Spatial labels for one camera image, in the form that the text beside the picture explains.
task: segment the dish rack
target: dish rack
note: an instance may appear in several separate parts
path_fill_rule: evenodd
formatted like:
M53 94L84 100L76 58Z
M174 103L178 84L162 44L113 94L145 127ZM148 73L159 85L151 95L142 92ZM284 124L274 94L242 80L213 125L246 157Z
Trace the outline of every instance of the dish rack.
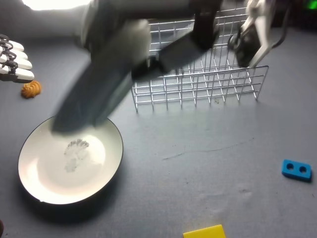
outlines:
M139 105L193 101L195 106L200 100L212 103L220 98L225 103L227 98L235 96L238 101L244 95L253 94L259 98L268 66L240 68L235 55L228 51L229 37L238 31L246 20L245 7L222 10L217 13L216 24L219 38L213 49L200 59L176 69L150 82L138 82L131 88L136 111ZM155 55L161 47L171 43L177 35L193 27L194 20L169 22L150 22L152 43L150 54Z

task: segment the scratch on table surface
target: scratch on table surface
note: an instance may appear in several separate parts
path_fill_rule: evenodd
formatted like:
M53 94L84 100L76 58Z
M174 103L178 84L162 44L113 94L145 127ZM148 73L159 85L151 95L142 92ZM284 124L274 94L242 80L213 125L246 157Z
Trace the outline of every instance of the scratch on table surface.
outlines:
M245 143L248 143L250 141L254 140L254 137L247 140L247 141L243 141L243 142L240 142L240 143L237 143L237 144L233 144L233 145L230 145L230 146L226 146L226 147L222 147L222 148L218 148L218 149L211 149L211 150L193 150L193 151L184 151L182 153L179 153L177 155L172 155L172 156L169 156L169 157L165 157L165 158L162 158L162 160L169 160L169 159L173 159L173 158L177 158L179 156L182 156L182 155L185 155L185 154L189 154L189 153L199 153L199 152L203 152L203 153L207 153L207 152L214 152L214 151L220 151L220 150L226 150L226 149L231 149L233 147L236 147L236 146L239 146L239 145L243 145Z

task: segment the round ceramic plate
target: round ceramic plate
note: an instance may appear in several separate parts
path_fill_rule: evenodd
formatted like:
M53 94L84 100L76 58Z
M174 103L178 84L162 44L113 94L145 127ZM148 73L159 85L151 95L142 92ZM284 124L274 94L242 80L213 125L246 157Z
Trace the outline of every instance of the round ceramic plate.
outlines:
M68 136L51 132L53 118L39 125L25 141L19 176L36 199L50 204L84 200L114 176L123 155L117 127L107 120Z

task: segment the gray table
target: gray table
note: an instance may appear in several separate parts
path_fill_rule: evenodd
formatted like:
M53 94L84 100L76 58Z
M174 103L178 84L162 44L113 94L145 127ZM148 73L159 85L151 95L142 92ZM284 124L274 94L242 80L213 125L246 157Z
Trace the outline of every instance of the gray table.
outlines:
M143 106L136 114L128 95L111 116L125 151L110 199L98 215L72 224L32 212L19 192L17 162L24 140L54 114L88 56L69 41L26 44L44 90L24 100L21 85L0 82L4 237L176 238L217 224L228 238L315 237L316 183L285 178L281 163L317 170L316 42L312 33L289 33L264 60L270 70L258 102Z

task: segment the yellow block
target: yellow block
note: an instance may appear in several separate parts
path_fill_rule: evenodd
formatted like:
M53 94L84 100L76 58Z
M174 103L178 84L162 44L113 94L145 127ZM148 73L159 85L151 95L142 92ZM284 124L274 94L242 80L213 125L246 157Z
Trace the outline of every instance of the yellow block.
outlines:
M226 238L222 225L208 227L201 230L187 232L184 238Z

